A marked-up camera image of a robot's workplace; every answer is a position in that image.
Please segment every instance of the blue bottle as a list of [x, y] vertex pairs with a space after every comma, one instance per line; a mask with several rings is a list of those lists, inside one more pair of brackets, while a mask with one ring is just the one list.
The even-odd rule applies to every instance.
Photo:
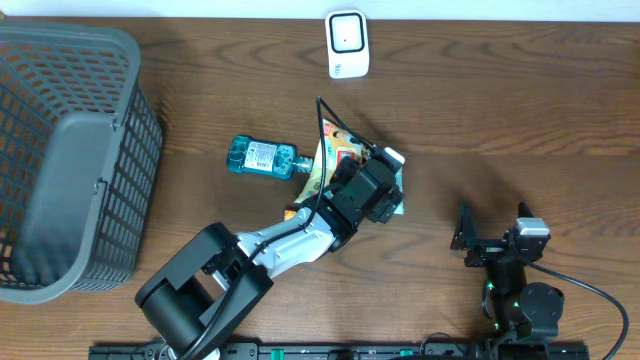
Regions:
[[297, 156], [287, 144], [257, 141], [236, 136], [227, 155], [227, 167], [234, 173], [254, 173], [287, 180], [294, 172], [310, 173], [313, 159]]

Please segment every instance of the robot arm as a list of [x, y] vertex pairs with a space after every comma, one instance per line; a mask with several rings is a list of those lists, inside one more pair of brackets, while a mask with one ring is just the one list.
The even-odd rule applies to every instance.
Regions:
[[[273, 286], [274, 277], [335, 252], [351, 239], [365, 217], [386, 223], [403, 198], [395, 181], [403, 164], [404, 158], [393, 149], [375, 146], [363, 166], [343, 159], [336, 180], [307, 199], [288, 221], [236, 235], [222, 223], [209, 225], [138, 291], [136, 304], [175, 354], [183, 354], [204, 334], [200, 350], [191, 357], [204, 358], [227, 340]], [[293, 232], [307, 222], [318, 196], [309, 225]], [[289, 231], [292, 233], [270, 243], [251, 263], [246, 262], [262, 242]], [[225, 293], [214, 301], [195, 278], [198, 271], [213, 276]], [[236, 281], [234, 291], [227, 292]], [[227, 296], [231, 297], [228, 305], [205, 333]]]

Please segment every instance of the white device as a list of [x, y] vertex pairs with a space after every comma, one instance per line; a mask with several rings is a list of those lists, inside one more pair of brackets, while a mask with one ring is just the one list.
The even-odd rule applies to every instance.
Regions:
[[324, 21], [329, 53], [329, 75], [334, 79], [364, 76], [369, 72], [369, 38], [364, 14], [334, 11]]

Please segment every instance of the wood grain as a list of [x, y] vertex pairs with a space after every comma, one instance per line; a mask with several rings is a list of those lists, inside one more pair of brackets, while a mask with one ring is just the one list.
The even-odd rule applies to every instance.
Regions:
[[[616, 296], [632, 320], [617, 358], [640, 356], [640, 25], [371, 21], [369, 74], [334, 81], [321, 21], [55, 21], [131, 33], [166, 143], [134, 279], [35, 307], [0, 304], [0, 358], [82, 359], [92, 344], [157, 337], [133, 302], [144, 281], [211, 222], [248, 231], [280, 221], [304, 184], [229, 173], [231, 139], [312, 153], [316, 95], [406, 155], [407, 215], [364, 224], [340, 252], [278, 277], [238, 335], [406, 342], [490, 331], [483, 271], [448, 249], [457, 208], [471, 202], [495, 235], [526, 200], [553, 234], [540, 263]], [[615, 308], [528, 277], [564, 291], [560, 339], [601, 358], [620, 331]]]

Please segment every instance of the gray plastic basket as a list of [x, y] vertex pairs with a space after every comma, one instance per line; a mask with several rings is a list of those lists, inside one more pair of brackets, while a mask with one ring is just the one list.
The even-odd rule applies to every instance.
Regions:
[[0, 21], [0, 300], [133, 273], [162, 144], [115, 29]]

